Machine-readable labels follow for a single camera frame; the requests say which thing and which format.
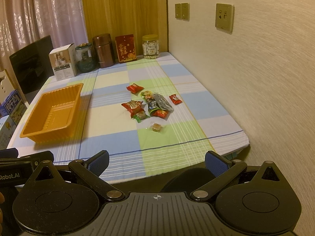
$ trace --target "white chair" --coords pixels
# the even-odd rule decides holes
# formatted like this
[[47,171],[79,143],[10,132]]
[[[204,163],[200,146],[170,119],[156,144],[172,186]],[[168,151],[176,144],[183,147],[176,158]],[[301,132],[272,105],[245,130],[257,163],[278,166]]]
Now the white chair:
[[15,90],[14,85],[7,73],[7,70],[0,72],[0,103],[2,104],[7,96]]

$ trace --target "orange basket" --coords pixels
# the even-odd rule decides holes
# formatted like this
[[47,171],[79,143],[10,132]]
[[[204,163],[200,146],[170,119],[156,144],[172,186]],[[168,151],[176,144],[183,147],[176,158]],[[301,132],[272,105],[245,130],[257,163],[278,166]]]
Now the orange basket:
[[28,137],[36,143],[72,137],[82,87],[83,83],[80,83],[42,94],[20,137]]

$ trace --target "brown thermos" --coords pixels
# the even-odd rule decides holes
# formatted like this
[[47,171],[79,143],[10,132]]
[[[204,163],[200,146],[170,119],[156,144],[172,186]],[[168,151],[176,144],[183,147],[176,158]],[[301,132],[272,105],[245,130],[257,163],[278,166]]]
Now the brown thermos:
[[115,64],[113,44],[110,34],[100,34],[93,37],[93,46],[97,54],[100,68],[110,67]]

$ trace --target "pink curtain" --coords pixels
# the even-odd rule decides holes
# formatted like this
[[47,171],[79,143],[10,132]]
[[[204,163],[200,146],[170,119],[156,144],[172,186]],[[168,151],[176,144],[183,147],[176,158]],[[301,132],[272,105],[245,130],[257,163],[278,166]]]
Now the pink curtain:
[[54,48],[88,42],[82,0],[0,0],[0,70],[21,95],[9,56],[47,35]]

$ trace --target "wall plate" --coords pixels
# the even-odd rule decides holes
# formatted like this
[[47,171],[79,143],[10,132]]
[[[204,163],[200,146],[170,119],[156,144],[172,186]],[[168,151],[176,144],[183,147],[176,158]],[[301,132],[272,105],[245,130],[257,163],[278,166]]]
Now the wall plate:
[[182,19],[189,20],[189,3],[182,3]]
[[215,27],[226,30],[227,32],[233,31],[234,23],[234,6],[231,4],[216,4],[215,12]]
[[182,6],[180,3],[175,4],[175,18],[182,19]]

